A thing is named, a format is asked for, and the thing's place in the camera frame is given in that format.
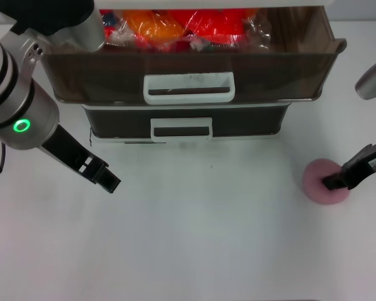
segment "white table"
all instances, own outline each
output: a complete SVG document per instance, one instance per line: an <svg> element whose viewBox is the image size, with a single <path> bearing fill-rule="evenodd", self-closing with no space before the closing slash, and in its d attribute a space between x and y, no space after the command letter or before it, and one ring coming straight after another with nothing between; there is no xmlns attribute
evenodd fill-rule
<svg viewBox="0 0 376 301"><path fill-rule="evenodd" d="M276 139L93 142L122 180L113 195L37 149L8 149L0 300L376 301L376 175L337 206L299 185L311 160L343 164L376 143L376 100L354 90L376 63L376 22L332 26L348 48L321 99L292 105ZM53 95L40 66L35 79ZM59 107L89 147L83 109Z"/></svg>

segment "white handle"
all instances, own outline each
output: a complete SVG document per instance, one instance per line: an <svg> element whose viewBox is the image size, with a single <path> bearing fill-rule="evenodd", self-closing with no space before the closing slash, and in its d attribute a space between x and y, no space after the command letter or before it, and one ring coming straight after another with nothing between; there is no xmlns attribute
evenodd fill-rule
<svg viewBox="0 0 376 301"><path fill-rule="evenodd" d="M232 72L145 75L144 78L144 99L150 105L226 103L235 94Z"/></svg>
<svg viewBox="0 0 376 301"><path fill-rule="evenodd" d="M186 132L189 131L196 134L186 134ZM154 142L192 142L211 140L213 137L212 119L150 119L150 137Z"/></svg>

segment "plastic bag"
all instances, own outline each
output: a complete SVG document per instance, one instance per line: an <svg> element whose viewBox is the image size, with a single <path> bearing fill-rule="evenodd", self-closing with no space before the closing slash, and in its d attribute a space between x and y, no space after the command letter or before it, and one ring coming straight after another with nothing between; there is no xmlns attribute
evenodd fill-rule
<svg viewBox="0 0 376 301"><path fill-rule="evenodd" d="M101 13L109 45L181 52L239 51L248 47L267 49L270 43L270 25L266 18L259 17L258 9L124 10Z"/></svg>

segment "pink object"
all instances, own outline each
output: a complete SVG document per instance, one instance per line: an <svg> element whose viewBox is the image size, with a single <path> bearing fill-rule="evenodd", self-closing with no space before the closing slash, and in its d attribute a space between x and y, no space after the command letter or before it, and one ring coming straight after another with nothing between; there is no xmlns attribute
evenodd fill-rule
<svg viewBox="0 0 376 301"><path fill-rule="evenodd" d="M341 166L328 159L317 159L309 163L303 173L302 185L306 195L322 205L338 204L348 198L350 191L345 189L328 190L322 179L341 171Z"/></svg>

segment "brown drawer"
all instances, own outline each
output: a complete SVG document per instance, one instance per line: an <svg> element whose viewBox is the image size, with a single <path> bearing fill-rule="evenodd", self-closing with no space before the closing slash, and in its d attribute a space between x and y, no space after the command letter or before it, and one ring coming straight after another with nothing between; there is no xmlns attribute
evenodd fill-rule
<svg viewBox="0 0 376 301"><path fill-rule="evenodd" d="M43 65L62 102L148 105L146 75L234 75L231 104L317 99L346 41L335 39L323 7L268 9L271 47L247 53L145 53L105 46L97 53L52 49Z"/></svg>

